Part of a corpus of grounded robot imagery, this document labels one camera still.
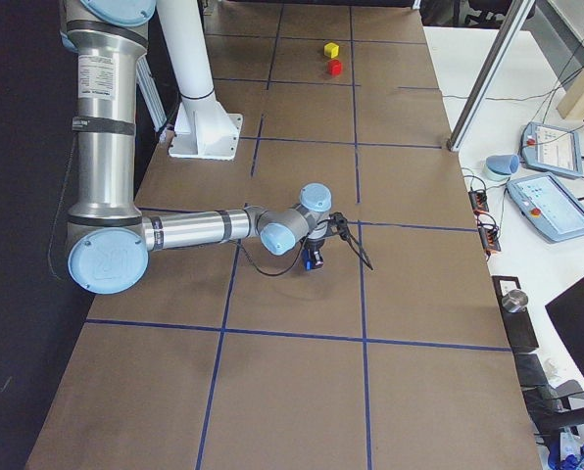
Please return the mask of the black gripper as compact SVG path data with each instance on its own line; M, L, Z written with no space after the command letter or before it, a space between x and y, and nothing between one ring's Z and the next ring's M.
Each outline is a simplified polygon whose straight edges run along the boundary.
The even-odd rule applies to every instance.
M306 238L305 250L303 251L304 267L306 270L312 270L313 263L314 268L321 268L324 265L324 260L320 252L320 249L322 248L324 243L325 243L324 236L320 236L317 238L311 237Z

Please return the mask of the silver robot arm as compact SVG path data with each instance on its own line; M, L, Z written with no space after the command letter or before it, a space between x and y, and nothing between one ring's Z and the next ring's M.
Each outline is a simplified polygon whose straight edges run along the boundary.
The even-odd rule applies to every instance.
M302 188L284 211L247 207L144 216L134 204L136 96L148 23L158 18L178 85L172 155L232 160L243 118L218 101L199 7L194 1L64 1L63 44L77 55L77 113L72 121L79 157L78 200L68 214L68 270L95 294L122 292L143 276L151 253L257 237L273 255L320 248L333 226L331 193L320 183Z

